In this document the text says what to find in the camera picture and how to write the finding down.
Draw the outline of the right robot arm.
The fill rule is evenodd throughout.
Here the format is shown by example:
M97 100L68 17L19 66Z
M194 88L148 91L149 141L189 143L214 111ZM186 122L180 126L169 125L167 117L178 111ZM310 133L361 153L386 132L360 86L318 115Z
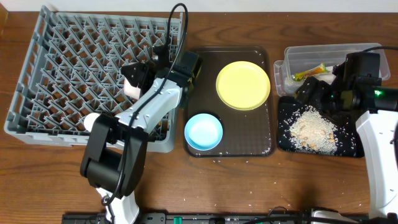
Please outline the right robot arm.
M369 221L397 223L397 90L382 86L373 47L333 67L331 84L305 79L295 99L324 112L348 112L363 147L370 187Z

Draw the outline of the white pink bowl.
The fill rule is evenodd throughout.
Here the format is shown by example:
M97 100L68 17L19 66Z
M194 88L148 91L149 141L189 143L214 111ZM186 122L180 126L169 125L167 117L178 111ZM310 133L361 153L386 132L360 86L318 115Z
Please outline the white pink bowl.
M138 100L141 97L141 89L139 87L132 86L128 80L124 79L124 94L133 100Z

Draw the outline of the green orange snack wrapper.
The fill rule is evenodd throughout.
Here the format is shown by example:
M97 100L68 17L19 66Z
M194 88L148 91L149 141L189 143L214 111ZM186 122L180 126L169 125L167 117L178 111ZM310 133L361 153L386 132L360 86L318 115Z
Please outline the green orange snack wrapper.
M311 68L309 70L306 70L304 72L299 72L293 75L293 80L296 82L301 82L302 80L314 76L314 75L319 75L323 73L329 73L330 71L327 69L324 63L321 63L317 65L314 68Z

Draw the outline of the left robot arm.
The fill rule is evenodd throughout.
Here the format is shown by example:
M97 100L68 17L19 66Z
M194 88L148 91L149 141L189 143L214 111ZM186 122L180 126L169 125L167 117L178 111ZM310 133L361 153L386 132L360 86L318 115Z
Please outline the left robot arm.
M198 54L186 51L167 65L124 65L120 72L136 102L116 116L85 117L90 136L80 174L100 193L106 222L137 222L140 211L134 190L144 171L149 135L168 112L188 100L202 63Z

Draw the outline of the white napkin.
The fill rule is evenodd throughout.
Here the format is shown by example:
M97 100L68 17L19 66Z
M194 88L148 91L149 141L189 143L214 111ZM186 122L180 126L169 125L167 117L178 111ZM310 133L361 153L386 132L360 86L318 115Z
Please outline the white napkin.
M330 71L329 73L323 73L323 74L314 75L314 76L311 76L311 77L314 77L314 78L316 78L317 80L320 80L320 81L324 81L324 82L327 82L327 83L332 83L333 80L335 79L335 75L333 74L333 69L334 68L335 68L335 65L334 66L329 66L329 67L327 67L327 69ZM306 78L306 79L302 80L301 82L296 82L296 81L293 80L293 75L287 75L283 79L284 83L288 84L288 85L298 85L299 83L303 83L307 79Z

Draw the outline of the light blue bowl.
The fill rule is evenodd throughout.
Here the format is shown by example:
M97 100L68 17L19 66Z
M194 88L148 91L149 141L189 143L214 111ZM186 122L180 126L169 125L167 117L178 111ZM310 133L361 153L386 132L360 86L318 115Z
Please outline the light blue bowl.
M192 116L184 127L184 137L192 148L209 151L215 148L223 138L221 121L208 113Z

